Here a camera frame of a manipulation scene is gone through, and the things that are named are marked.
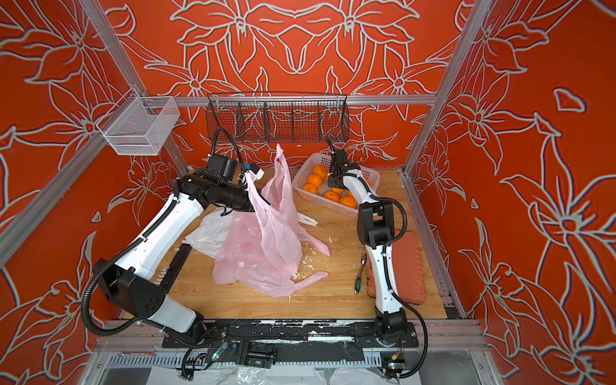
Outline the pink printed plastic bag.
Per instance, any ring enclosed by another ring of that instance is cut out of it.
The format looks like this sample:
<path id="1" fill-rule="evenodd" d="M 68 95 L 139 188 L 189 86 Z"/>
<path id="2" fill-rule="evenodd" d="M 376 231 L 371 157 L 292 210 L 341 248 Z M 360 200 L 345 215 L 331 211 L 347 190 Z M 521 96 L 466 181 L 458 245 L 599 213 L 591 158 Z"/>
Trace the pink printed plastic bag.
<path id="1" fill-rule="evenodd" d="M 299 223 L 287 159 L 281 146 L 274 157 L 274 176 L 262 189 L 257 177 L 247 176 L 247 192 L 253 211 L 233 212 L 233 223 L 213 268 L 213 282 L 240 282 L 264 295 L 287 297 L 327 278 L 317 271 L 295 282 L 303 243 L 329 256 L 328 246 L 310 235 Z"/>

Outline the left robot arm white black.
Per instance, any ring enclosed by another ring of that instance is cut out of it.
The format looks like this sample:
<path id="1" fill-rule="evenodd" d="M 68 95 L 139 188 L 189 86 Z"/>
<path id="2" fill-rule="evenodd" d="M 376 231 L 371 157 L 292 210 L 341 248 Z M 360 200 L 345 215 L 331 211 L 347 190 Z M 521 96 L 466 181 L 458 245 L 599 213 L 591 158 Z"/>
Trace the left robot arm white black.
<path id="1" fill-rule="evenodd" d="M 224 171 L 199 168 L 176 179 L 172 194 L 148 227 L 115 257 L 95 264 L 80 307 L 89 332 L 115 335 L 133 322 L 143 321 L 188 347 L 204 344 L 207 329 L 203 315 L 171 298 L 165 288 L 150 279 L 176 239 L 211 205 L 223 208 L 225 213 L 253 211 L 245 178 L 261 178 L 262 173 L 246 165 L 238 177 L 234 171 L 234 167 Z M 95 290 L 101 290 L 109 303 L 131 314 L 132 320 L 112 329 L 98 326 L 90 312 Z"/>

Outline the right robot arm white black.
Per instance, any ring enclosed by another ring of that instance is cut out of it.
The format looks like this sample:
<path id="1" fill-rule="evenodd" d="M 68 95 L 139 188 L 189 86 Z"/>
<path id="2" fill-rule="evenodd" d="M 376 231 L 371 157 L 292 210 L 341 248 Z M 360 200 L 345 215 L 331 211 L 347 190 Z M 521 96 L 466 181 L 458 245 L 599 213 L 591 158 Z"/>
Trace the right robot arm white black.
<path id="1" fill-rule="evenodd" d="M 421 315 L 398 295 L 393 266 L 393 245 L 407 230 L 401 203 L 380 197 L 360 166 L 343 149 L 331 150 L 329 185 L 352 193 L 358 205 L 357 234 L 367 250 L 375 283 L 375 334 L 384 346 L 401 343 L 408 332 L 406 311 Z"/>

